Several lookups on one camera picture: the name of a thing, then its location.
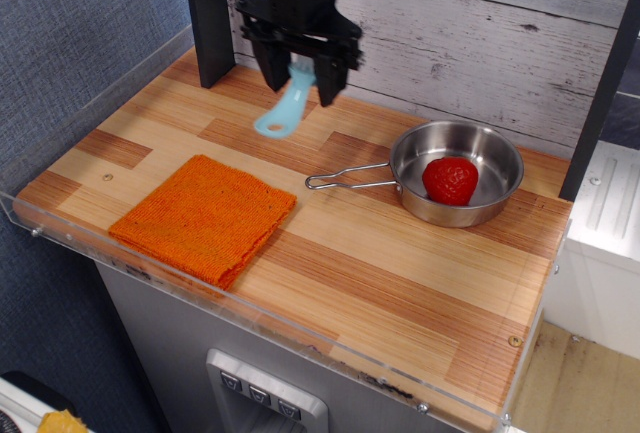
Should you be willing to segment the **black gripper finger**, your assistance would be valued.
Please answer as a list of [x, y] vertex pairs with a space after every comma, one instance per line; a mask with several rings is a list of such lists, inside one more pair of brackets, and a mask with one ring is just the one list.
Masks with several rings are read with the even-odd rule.
[[341, 59], [318, 56], [314, 60], [314, 73], [320, 104], [322, 107], [328, 107], [346, 87], [347, 65]]
[[278, 92], [290, 78], [290, 52], [273, 43], [252, 40], [251, 44], [266, 84]]

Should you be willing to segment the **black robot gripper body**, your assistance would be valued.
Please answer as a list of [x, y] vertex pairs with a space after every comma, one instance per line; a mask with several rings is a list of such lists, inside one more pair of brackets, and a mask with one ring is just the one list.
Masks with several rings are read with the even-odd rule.
[[319, 53], [341, 59], [347, 68], [360, 66], [362, 30], [338, 12], [337, 0], [238, 0], [243, 35], [277, 44], [290, 54]]

